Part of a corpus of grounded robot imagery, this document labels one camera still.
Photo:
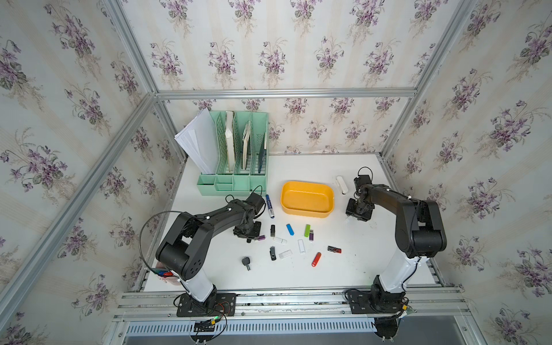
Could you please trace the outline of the dark pen in organizer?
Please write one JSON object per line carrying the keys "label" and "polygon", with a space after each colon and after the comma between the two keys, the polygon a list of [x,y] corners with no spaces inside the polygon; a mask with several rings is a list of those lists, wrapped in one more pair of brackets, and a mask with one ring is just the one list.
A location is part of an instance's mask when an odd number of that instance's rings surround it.
{"label": "dark pen in organizer", "polygon": [[257,166],[257,172],[260,174],[262,172],[262,167],[264,165],[265,156],[267,155],[267,134],[263,134],[262,138],[262,145],[260,147],[259,155],[258,155],[258,166]]}

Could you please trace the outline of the black round key usb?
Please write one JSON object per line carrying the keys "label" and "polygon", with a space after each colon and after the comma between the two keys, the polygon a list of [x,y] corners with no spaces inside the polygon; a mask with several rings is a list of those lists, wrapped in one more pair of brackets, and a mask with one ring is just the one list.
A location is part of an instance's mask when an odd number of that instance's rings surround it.
{"label": "black round key usb", "polygon": [[249,257],[244,257],[244,258],[242,259],[241,262],[242,262],[242,264],[244,265],[244,267],[247,268],[248,271],[251,270],[251,267],[250,267],[250,258],[249,258]]}

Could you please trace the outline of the blue white marker pen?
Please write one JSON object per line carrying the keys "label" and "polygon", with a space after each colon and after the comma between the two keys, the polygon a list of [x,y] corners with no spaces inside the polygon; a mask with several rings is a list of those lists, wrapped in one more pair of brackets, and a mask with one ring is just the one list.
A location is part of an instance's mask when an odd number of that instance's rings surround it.
{"label": "blue white marker pen", "polygon": [[269,215],[270,215],[270,218],[275,218],[275,213],[274,213],[274,208],[273,208],[273,205],[272,205],[272,201],[270,199],[270,196],[267,194],[265,196],[265,199],[266,199],[266,204],[267,204],[267,208],[268,208],[268,212],[269,212]]}

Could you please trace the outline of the pink pen cup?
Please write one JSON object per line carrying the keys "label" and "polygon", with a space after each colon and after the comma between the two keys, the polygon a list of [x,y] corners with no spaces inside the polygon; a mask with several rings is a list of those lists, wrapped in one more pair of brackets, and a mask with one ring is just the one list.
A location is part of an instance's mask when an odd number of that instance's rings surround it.
{"label": "pink pen cup", "polygon": [[161,279],[164,283],[174,286],[181,285],[179,277],[172,270],[165,267],[165,265],[161,262],[155,263],[155,270],[158,273],[159,279]]}

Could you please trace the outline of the blue usb drive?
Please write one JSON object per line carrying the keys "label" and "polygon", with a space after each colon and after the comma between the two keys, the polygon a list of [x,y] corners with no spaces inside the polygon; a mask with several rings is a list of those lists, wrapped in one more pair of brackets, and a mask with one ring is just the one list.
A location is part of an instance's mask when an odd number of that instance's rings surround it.
{"label": "blue usb drive", "polygon": [[290,224],[286,224],[286,229],[288,230],[288,233],[290,234],[290,236],[294,236],[295,235],[295,232],[293,230],[293,227],[290,225]]}

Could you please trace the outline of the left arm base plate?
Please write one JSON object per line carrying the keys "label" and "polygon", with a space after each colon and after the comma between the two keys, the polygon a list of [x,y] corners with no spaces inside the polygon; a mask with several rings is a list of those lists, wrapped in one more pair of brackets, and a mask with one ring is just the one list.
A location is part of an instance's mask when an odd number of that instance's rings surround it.
{"label": "left arm base plate", "polygon": [[177,308],[178,317],[233,316],[236,300],[237,294],[217,293],[199,302],[188,293],[183,293],[173,300],[173,304]]}

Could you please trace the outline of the white stapler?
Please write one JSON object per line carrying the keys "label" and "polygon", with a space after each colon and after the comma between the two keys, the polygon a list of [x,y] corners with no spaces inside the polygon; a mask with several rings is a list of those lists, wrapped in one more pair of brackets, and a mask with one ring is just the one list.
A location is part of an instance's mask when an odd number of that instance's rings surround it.
{"label": "white stapler", "polygon": [[345,182],[345,179],[341,175],[338,175],[336,177],[336,183],[337,183],[342,195],[348,194],[349,188],[348,188],[348,186]]}

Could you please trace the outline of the red black swivel usb drive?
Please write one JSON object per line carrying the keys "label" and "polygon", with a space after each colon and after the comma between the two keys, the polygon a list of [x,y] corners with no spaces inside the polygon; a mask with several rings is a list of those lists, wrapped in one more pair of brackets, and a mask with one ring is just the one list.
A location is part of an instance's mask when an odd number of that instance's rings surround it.
{"label": "red black swivel usb drive", "polygon": [[329,252],[333,252],[333,253],[337,253],[337,254],[341,254],[342,253],[342,250],[338,247],[332,247],[332,246],[328,246],[327,247],[327,250]]}

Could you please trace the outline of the green mesh file organizer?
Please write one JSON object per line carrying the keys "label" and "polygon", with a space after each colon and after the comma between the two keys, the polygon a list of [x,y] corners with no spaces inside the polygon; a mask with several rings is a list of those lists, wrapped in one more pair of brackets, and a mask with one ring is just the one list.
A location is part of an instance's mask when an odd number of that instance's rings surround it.
{"label": "green mesh file organizer", "polygon": [[[269,129],[269,116],[264,112],[234,112],[234,147],[236,165],[233,174],[229,172],[227,164],[227,144],[225,139],[226,112],[210,112],[215,122],[219,165],[214,175],[199,175],[197,188],[203,196],[225,196],[231,194],[234,196],[248,196],[251,192],[261,195],[267,192],[268,179],[268,148],[262,172],[257,172],[258,155],[262,145],[263,134],[267,134]],[[247,168],[242,169],[242,137],[245,125],[251,121],[251,135],[249,151],[247,157]]]}

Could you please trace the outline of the black silver swivel usb drive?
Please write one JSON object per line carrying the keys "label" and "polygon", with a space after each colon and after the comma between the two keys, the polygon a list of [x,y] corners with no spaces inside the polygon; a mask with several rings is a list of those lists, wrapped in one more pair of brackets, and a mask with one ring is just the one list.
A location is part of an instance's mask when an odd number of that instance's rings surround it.
{"label": "black silver swivel usb drive", "polygon": [[276,261],[276,260],[277,260],[276,253],[275,253],[275,247],[274,247],[274,246],[270,247],[270,258],[271,258],[272,261]]}

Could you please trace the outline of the tan notebook in organizer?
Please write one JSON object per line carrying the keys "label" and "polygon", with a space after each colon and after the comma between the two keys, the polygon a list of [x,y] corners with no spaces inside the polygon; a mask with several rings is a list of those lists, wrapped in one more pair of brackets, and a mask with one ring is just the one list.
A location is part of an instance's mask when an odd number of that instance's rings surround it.
{"label": "tan notebook in organizer", "polygon": [[248,157],[248,151],[249,151],[250,135],[251,135],[251,121],[248,121],[245,125],[243,137],[242,137],[241,169],[243,170],[246,170],[247,168],[247,157]]}

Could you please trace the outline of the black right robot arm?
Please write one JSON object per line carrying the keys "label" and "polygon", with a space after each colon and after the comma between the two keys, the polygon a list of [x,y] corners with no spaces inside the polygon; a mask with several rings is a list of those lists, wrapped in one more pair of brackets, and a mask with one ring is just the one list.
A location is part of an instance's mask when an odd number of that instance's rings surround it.
{"label": "black right robot arm", "polygon": [[372,307],[381,310],[401,302],[419,266],[446,249],[444,223],[435,201],[420,200],[385,184],[375,184],[369,175],[358,175],[354,186],[354,197],[348,202],[346,215],[368,222],[378,206],[395,215],[394,237],[398,250],[370,289]]}

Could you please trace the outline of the white book in organizer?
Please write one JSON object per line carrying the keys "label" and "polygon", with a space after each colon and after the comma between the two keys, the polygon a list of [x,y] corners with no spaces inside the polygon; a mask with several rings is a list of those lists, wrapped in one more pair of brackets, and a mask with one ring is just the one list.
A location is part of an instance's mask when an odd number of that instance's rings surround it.
{"label": "white book in organizer", "polygon": [[227,164],[231,174],[235,171],[236,157],[234,147],[234,112],[226,112],[225,139],[227,144]]}

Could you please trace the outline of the white paper stack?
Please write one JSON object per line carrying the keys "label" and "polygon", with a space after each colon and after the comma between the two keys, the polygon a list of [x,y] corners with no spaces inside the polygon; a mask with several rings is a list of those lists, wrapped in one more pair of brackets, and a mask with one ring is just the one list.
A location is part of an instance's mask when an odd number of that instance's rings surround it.
{"label": "white paper stack", "polygon": [[198,112],[197,116],[175,135],[175,141],[202,174],[216,174],[219,166],[218,139],[215,122],[207,109]]}

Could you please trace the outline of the white slim usb drive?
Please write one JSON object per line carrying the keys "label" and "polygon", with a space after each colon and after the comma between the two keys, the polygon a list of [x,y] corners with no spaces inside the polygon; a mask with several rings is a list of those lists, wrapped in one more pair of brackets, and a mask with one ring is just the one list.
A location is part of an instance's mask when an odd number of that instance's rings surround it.
{"label": "white slim usb drive", "polygon": [[298,240],[298,248],[301,254],[306,254],[306,247],[302,239]]}

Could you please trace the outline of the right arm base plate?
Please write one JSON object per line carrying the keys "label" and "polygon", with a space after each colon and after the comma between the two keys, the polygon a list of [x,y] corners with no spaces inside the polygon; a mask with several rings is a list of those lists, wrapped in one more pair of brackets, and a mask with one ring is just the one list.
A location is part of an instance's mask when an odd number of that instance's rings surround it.
{"label": "right arm base plate", "polygon": [[361,291],[348,289],[344,297],[353,314],[397,314],[405,310],[409,300],[405,293],[388,293],[378,289]]}

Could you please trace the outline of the white translucent usb drive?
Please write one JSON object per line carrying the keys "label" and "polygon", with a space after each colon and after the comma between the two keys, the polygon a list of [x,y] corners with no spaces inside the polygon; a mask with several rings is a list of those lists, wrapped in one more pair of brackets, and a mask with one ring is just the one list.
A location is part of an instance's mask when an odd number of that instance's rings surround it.
{"label": "white translucent usb drive", "polygon": [[281,260],[284,260],[285,258],[291,257],[293,255],[293,252],[291,250],[286,250],[278,255],[278,257]]}

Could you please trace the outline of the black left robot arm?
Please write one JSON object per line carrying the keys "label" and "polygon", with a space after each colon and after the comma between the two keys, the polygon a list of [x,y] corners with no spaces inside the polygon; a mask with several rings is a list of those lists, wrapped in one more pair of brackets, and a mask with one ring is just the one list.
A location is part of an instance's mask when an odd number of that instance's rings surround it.
{"label": "black left robot arm", "polygon": [[212,308],[217,289],[203,270],[211,240],[232,229],[234,236],[252,242],[260,235],[262,223],[258,218],[265,209],[262,194],[252,192],[244,201],[233,199],[206,214],[180,212],[157,248],[155,259],[176,274],[193,302]]}

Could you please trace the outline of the yellow plastic storage box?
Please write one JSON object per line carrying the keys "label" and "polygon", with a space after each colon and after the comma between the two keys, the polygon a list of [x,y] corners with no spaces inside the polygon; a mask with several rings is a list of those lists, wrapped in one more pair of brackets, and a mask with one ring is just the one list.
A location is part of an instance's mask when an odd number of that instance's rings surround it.
{"label": "yellow plastic storage box", "polygon": [[334,192],[321,183],[288,181],[283,185],[280,204],[286,214],[322,219],[334,210]]}

